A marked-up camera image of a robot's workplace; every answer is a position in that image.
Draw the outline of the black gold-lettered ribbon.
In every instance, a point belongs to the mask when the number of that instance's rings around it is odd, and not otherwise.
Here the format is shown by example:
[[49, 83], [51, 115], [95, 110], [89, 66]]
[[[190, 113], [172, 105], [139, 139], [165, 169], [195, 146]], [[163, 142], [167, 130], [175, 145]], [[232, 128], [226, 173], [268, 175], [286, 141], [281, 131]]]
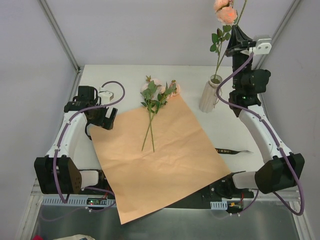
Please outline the black gold-lettered ribbon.
[[237, 155], [239, 153], [249, 153], [252, 154], [251, 151], [249, 150], [232, 150], [232, 149], [225, 149], [225, 148], [215, 148], [215, 150], [217, 151], [218, 154], [222, 154], [222, 155]]

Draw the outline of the pink artificial flower stem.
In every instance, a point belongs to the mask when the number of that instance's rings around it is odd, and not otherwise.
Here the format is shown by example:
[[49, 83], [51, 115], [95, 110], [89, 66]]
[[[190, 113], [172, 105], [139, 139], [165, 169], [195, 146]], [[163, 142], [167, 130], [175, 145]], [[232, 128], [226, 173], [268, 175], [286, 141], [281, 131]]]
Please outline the pink artificial flower stem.
[[168, 101], [170, 98], [175, 97], [179, 94], [180, 94], [180, 85], [177, 83], [176, 80], [172, 80], [169, 84], [166, 82], [165, 85], [162, 85], [162, 88], [157, 94], [157, 101], [154, 108], [155, 110], [154, 117], [158, 114], [161, 108], [163, 108], [165, 105], [168, 104]]
[[152, 128], [152, 120], [155, 114], [154, 108], [156, 107], [156, 101], [158, 100], [158, 93], [162, 88], [161, 81], [157, 78], [152, 78], [150, 75], [145, 76], [145, 84], [142, 86], [140, 90], [140, 94], [143, 97], [143, 101], [141, 102], [142, 106], [146, 108], [148, 112], [148, 119], [149, 124], [148, 128], [144, 137], [144, 141], [142, 144], [141, 150], [144, 150], [147, 136], [151, 134], [151, 143], [152, 143], [152, 150], [155, 152], [155, 144], [154, 144], [154, 135], [153, 135], [153, 128]]
[[235, 9], [234, 0], [216, 0], [214, 3], [214, 11], [216, 18], [222, 24], [221, 44], [229, 41], [233, 25], [239, 25], [241, 18], [247, 6], [247, 0], [243, 1], [240, 12]]
[[220, 83], [217, 77], [218, 69], [222, 63], [224, 53], [222, 53], [223, 43], [231, 37], [232, 25], [236, 22], [238, 13], [234, 9], [233, 0], [215, 0], [213, 10], [217, 20], [221, 23], [216, 32], [211, 34], [212, 45], [210, 51], [217, 53], [216, 69], [212, 78], [214, 84]]

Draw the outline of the green and peach wrapping paper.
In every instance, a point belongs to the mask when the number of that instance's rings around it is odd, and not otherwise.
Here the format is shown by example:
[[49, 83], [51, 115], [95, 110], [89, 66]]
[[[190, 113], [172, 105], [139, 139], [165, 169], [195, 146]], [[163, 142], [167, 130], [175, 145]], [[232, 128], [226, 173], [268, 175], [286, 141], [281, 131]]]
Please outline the green and peach wrapping paper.
[[89, 130], [115, 194], [121, 224], [165, 208], [225, 177], [230, 169], [181, 96], [152, 121], [145, 108], [119, 114], [112, 130]]

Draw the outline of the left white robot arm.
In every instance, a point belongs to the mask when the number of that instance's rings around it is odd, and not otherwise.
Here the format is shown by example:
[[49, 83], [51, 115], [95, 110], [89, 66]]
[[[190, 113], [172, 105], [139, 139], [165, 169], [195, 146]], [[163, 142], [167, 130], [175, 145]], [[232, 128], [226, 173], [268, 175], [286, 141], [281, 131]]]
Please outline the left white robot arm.
[[108, 107], [113, 98], [114, 93], [104, 87], [82, 85], [64, 106], [63, 122], [53, 146], [34, 162], [43, 194], [79, 194], [86, 187], [96, 195], [105, 191], [102, 170], [91, 165], [97, 158], [91, 153], [76, 157], [75, 153], [80, 148], [93, 147], [89, 127], [113, 128], [118, 111]]

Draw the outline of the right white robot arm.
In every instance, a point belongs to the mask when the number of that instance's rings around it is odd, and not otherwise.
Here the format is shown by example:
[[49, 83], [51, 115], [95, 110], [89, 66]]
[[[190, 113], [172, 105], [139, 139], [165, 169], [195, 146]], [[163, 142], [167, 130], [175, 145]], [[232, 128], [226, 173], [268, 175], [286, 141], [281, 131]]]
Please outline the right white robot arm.
[[232, 181], [225, 184], [226, 194], [233, 198], [243, 189], [269, 194], [297, 187], [303, 193], [300, 176], [305, 159], [300, 153], [293, 153], [280, 139], [258, 98], [266, 91], [271, 72], [252, 69], [253, 56], [267, 55], [271, 48], [270, 37], [251, 39], [238, 25], [232, 26], [226, 50], [226, 56], [232, 57], [233, 69], [233, 91], [229, 94], [228, 104], [249, 130], [264, 162], [257, 171], [233, 174]]

